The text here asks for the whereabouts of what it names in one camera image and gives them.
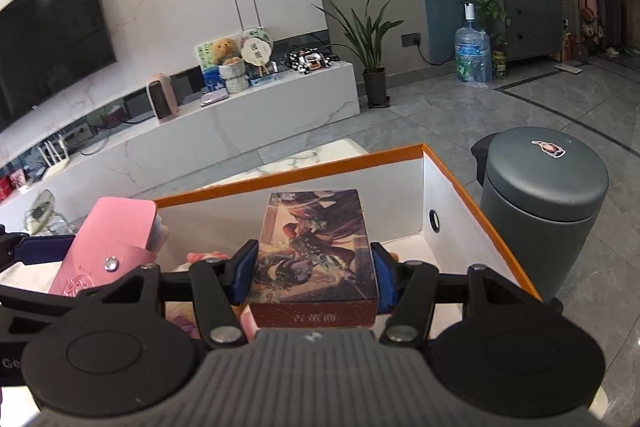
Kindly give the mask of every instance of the pink case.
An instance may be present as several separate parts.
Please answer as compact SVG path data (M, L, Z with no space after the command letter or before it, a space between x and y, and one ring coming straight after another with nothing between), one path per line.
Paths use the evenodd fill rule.
M146 249L157 213L153 201L100 198L78 231L49 293L75 297L80 290L108 284L156 254ZM117 259L114 271L105 261Z

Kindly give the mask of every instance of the gray trash can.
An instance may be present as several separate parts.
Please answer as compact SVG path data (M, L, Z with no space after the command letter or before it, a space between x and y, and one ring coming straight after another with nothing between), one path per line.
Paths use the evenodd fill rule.
M574 265L608 187L602 159L568 134L518 127L492 140L480 208L543 301Z

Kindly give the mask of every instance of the metal screw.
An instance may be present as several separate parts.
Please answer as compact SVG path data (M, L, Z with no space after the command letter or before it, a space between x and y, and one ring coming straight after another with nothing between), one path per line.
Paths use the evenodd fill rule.
M104 269L107 270L107 272L115 272L118 266L120 266L120 261L118 261L117 257L107 257L107 259L104 260Z
M394 342L411 342L418 337L418 330L412 326L391 326L385 331L386 337Z
M216 344L232 344L242 337L242 330L235 326L218 326L209 332L209 338Z

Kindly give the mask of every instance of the wall socket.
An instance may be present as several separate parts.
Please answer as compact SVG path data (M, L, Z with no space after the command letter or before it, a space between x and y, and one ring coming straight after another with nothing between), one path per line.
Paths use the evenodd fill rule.
M420 44L420 42L422 42L422 40L420 39L420 33L405 33L404 35L400 35L400 38L402 39L403 48L415 46L416 41L417 44Z

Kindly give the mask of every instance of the water bottle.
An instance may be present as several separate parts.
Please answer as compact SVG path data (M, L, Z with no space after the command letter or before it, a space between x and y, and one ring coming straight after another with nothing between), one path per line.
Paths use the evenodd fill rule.
M465 3L466 25L456 32L456 70L465 84L486 84L493 76L491 41L484 31L474 28L476 10L473 3Z

